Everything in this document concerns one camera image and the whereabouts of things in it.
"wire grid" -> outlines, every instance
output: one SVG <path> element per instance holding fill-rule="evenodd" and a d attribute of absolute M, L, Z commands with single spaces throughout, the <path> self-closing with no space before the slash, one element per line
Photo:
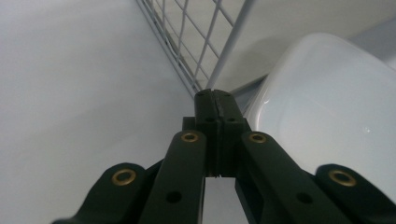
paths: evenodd
<path fill-rule="evenodd" d="M 254 0 L 141 0 L 195 92 L 213 89 Z"/>

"brass grommet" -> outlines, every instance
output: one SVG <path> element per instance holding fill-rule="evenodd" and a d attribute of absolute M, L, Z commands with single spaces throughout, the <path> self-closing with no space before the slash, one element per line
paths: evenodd
<path fill-rule="evenodd" d="M 119 179 L 120 175 L 127 174 L 129 175 L 127 178 Z M 129 185 L 130 183 L 134 182 L 134 179 L 136 178 L 136 172 L 131 169 L 122 169 L 118 170 L 112 177 L 111 181 L 113 181 L 113 184 L 117 186 L 125 186 Z"/>
<path fill-rule="evenodd" d="M 340 179 L 337 175 L 343 175 L 346 179 Z M 356 185 L 356 179 L 347 172 L 342 170 L 331 170 L 329 177 L 332 181 L 345 187 L 354 187 Z"/>
<path fill-rule="evenodd" d="M 181 139 L 185 142 L 195 142 L 198 140 L 198 134 L 196 133 L 184 133 L 181 135 Z"/>
<path fill-rule="evenodd" d="M 248 139 L 250 139 L 250 141 L 255 142 L 255 143 L 264 143 L 267 139 L 265 138 L 265 136 L 261 133 L 252 133 Z"/>

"metal wire rack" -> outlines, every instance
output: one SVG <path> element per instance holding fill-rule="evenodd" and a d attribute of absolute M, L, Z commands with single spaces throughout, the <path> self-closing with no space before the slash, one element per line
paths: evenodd
<path fill-rule="evenodd" d="M 192 95 L 213 89 L 255 2 L 137 1 Z"/>

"white plastic object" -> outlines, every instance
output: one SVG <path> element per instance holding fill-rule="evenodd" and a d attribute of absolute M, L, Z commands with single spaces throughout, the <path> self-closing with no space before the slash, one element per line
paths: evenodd
<path fill-rule="evenodd" d="M 354 169 L 396 202 L 396 71 L 345 40 L 312 34 L 294 44 L 246 113 L 302 169 Z"/>

